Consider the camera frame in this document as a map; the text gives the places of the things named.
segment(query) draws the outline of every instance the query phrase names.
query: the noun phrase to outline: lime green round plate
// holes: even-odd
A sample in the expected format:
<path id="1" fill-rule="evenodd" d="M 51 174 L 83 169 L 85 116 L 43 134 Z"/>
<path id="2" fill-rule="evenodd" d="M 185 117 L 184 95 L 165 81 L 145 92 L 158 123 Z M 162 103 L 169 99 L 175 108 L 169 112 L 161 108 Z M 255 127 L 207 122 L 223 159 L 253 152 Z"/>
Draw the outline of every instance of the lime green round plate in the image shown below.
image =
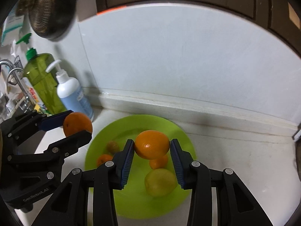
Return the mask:
<path id="1" fill-rule="evenodd" d="M 165 133 L 169 140 L 178 139 L 183 150 L 190 152 L 196 159 L 195 150 L 187 135 L 174 123 L 152 115 L 132 115 L 106 126 L 92 141 L 85 161 L 85 169 L 96 168 L 96 160 L 102 154 L 107 154 L 106 144 L 114 140 L 123 149 L 128 139 L 135 140 L 137 135 L 145 130 L 157 130 Z M 168 152 L 167 169 L 173 173 L 173 163 Z M 162 216 L 178 205 L 189 195 L 188 190 L 182 190 L 178 185 L 173 192 L 162 198 L 154 198 L 147 194 L 144 178 L 151 171 L 149 161 L 134 155 L 128 183 L 123 190 L 114 190 L 116 212 L 120 216 L 134 219 L 154 218 Z"/>

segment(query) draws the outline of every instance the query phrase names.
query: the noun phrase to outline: green pump nozzle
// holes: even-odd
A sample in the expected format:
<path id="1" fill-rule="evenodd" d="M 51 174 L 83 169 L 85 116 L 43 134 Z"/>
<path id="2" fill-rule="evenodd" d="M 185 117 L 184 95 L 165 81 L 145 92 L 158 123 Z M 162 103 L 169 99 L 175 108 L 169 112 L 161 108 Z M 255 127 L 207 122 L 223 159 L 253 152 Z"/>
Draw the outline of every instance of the green pump nozzle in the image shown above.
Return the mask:
<path id="1" fill-rule="evenodd" d="M 30 37 L 31 37 L 31 33 L 28 33 L 25 36 L 23 36 L 20 40 L 18 40 L 16 42 L 16 44 L 19 44 L 21 42 L 24 42 L 24 43 L 28 44 Z M 37 55 L 37 51 L 33 47 L 32 48 L 27 48 L 27 52 L 26 52 L 27 61 L 31 60 L 33 57 L 35 57 L 35 55 Z"/>
<path id="2" fill-rule="evenodd" d="M 23 36 L 20 40 L 18 40 L 18 41 L 16 42 L 16 44 L 19 44 L 19 43 L 21 43 L 21 42 L 25 42 L 26 44 L 28 44 L 28 43 L 29 43 L 30 37 L 31 37 L 31 33 L 28 33 L 28 34 L 26 34 L 25 36 Z"/>

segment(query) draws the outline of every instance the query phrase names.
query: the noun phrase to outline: countertop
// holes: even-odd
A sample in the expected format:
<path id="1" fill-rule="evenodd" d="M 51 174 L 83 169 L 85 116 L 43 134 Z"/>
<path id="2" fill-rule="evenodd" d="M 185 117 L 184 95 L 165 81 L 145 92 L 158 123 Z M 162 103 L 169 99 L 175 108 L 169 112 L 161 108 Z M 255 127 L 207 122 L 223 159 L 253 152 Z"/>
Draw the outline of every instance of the countertop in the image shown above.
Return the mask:
<path id="1" fill-rule="evenodd" d="M 94 138 L 111 122 L 131 115 L 108 109 L 95 109 Z M 175 121 L 191 139 L 198 160 L 208 168 L 232 168 L 249 188 L 267 213 L 274 226 L 283 226 L 300 201 L 301 183 L 295 162 L 295 144 L 291 137 L 243 132 L 225 128 L 201 126 Z M 62 128 L 45 133 L 35 153 L 42 153 L 48 145 L 64 138 Z M 78 153 L 67 157 L 62 169 L 62 180 L 76 167 L 84 170 L 89 144 Z M 213 225 L 217 224 L 216 195 L 213 189 Z M 16 210 L 24 226 L 30 226 L 50 196 L 34 203 L 34 209 L 24 214 Z M 174 211 L 154 219 L 133 220 L 118 217 L 120 226 L 183 226 L 187 224 L 190 198 Z M 92 225 L 92 196 L 88 202 L 88 225 Z"/>

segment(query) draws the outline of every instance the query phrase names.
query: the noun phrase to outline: faucet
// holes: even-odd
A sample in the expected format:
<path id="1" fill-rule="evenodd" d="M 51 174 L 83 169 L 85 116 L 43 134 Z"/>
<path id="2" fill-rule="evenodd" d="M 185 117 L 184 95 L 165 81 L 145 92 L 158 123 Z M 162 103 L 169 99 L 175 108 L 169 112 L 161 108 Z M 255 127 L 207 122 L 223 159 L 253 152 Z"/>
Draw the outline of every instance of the faucet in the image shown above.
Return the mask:
<path id="1" fill-rule="evenodd" d="M 35 105 L 36 105 L 36 101 L 34 100 L 34 98 L 31 96 L 31 94 L 28 93 L 26 87 L 24 86 L 23 82 L 21 81 L 19 75 L 17 74 L 15 67 L 13 65 L 13 63 L 11 61 L 9 61 L 8 59 L 3 59 L 0 61 L 0 68 L 1 65 L 6 65 L 9 67 L 10 72 L 7 76 L 7 78 L 10 76 L 10 74 L 13 74 L 14 78 L 16 79 L 17 84 L 19 85 L 21 91 L 23 92 L 25 99 L 26 99 L 26 103 L 27 103 L 27 108 L 29 110 L 33 110 Z"/>

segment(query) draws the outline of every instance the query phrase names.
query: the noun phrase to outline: white pump bottle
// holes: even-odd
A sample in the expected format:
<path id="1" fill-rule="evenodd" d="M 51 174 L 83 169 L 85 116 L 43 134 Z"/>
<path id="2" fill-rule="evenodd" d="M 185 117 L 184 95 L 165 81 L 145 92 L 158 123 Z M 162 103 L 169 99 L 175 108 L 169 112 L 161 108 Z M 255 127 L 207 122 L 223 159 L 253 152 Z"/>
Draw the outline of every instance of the white pump bottle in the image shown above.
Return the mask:
<path id="1" fill-rule="evenodd" d="M 56 78 L 58 80 L 57 93 L 66 109 L 74 112 L 82 112 L 93 120 L 93 109 L 84 96 L 79 81 L 74 77 L 69 77 L 67 72 L 60 67 L 61 60 L 53 61 L 46 69 L 46 72 L 50 72 L 56 68 Z"/>

